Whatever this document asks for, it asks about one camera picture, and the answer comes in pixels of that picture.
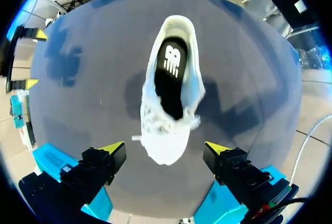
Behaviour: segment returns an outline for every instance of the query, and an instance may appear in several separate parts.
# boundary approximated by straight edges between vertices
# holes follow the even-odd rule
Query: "white cable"
[[[321,124],[323,123],[326,119],[329,119],[329,118],[332,118],[332,114],[328,114],[326,115],[325,117],[323,117],[322,119],[320,119],[319,121],[317,121],[313,127],[311,128],[311,130],[309,131],[309,133],[307,134],[307,137],[305,139],[305,141],[303,142],[301,148],[300,148],[300,151],[299,151],[299,154],[297,155],[297,158],[296,158],[296,161],[295,161],[295,164],[294,164],[294,168],[293,168],[293,171],[292,171],[292,176],[290,177],[290,182],[289,184],[292,184],[293,180],[294,180],[294,176],[295,176],[295,172],[296,172],[296,168],[297,168],[297,165],[299,163],[299,160],[300,160],[300,157],[301,157],[301,154],[303,152],[303,149],[305,148],[305,145],[306,143],[308,142],[309,140],[309,137],[311,136],[311,134],[313,133],[313,131]]]

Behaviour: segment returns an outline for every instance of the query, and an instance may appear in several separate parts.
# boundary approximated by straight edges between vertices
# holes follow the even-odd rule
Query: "cable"
[[[277,206],[274,206],[274,207],[266,210],[261,215],[259,215],[257,217],[257,219],[261,219],[262,220],[262,218],[265,218],[266,216],[268,216],[268,215],[272,214],[273,212],[281,209],[282,207],[286,207],[286,206],[288,206],[290,204],[293,204],[293,203],[296,203],[296,202],[306,202],[308,199],[309,198],[296,198],[296,199],[291,199],[291,200],[285,201],[283,203],[278,204]]]
[[[305,136],[308,135],[307,133],[302,132],[302,131],[300,131],[300,130],[296,130],[296,132],[301,133],[301,134],[303,134],[303,135],[305,135]],[[319,138],[316,138],[316,137],[314,137],[314,136],[310,136],[310,137],[311,137],[312,139],[314,139],[314,140],[316,140],[316,141],[318,141],[318,142],[324,144],[324,145],[331,146],[330,144],[326,143],[326,142],[323,141],[323,140],[320,140]]]
[[[294,176],[295,176],[295,172],[296,172],[296,168],[297,168],[297,165],[299,163],[299,160],[300,160],[300,157],[302,155],[302,152],[303,152],[303,149],[305,148],[305,145],[306,143],[308,142],[309,140],[309,137],[311,136],[311,134],[313,133],[313,131],[321,124],[323,123],[326,119],[329,119],[329,118],[332,118],[332,114],[328,114],[326,115],[325,117],[323,117],[322,119],[320,119],[319,121],[317,121],[313,127],[311,128],[311,130],[309,131],[309,133],[307,134],[307,137],[306,139],[303,141],[303,144],[300,148],[300,151],[299,151],[299,154],[297,155],[297,158],[296,158],[296,161],[295,161],[295,164],[294,164],[294,168],[293,168],[293,171],[292,171],[292,175],[291,175],[291,179],[289,181],[289,184],[291,185],[293,180],[294,180]]]

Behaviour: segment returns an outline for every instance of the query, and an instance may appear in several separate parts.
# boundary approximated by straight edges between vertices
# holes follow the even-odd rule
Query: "new balance logo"
[[[178,67],[180,66],[180,51],[167,45],[165,52],[164,68],[177,78]]]

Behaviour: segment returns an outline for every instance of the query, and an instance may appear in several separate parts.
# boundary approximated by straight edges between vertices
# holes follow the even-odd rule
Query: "black insole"
[[[187,64],[188,48],[178,37],[166,38],[158,51],[155,74],[156,94],[161,106],[175,120],[182,118],[182,80]]]

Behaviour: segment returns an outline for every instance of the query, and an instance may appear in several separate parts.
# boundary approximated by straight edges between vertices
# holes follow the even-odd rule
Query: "black cable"
[[[305,135],[305,136],[308,135],[308,134],[305,133],[305,132],[302,132],[302,131],[299,131],[299,130],[296,130],[296,131],[297,131],[298,133],[301,133],[301,134]],[[313,138],[314,140],[317,140],[318,142],[320,142],[320,143],[322,143],[322,144],[324,144],[324,145],[331,146],[330,144],[326,143],[326,142],[323,141],[323,140],[320,140],[319,138],[316,138],[316,137],[314,137],[314,136],[310,136],[310,137]]]
[[[31,69],[30,67],[12,67],[12,68],[23,68],[23,69]]]
[[[263,219],[265,217],[267,217],[268,215],[272,214],[275,211],[278,211],[279,209],[281,209],[282,207],[286,207],[290,204],[296,203],[296,202],[306,202],[309,198],[296,198],[296,199],[291,199],[288,201],[285,201],[283,203],[278,204],[277,206],[274,206],[268,210],[266,210],[265,212],[263,212],[261,215],[259,215],[257,218],[253,219],[252,221],[255,221],[257,219]]]

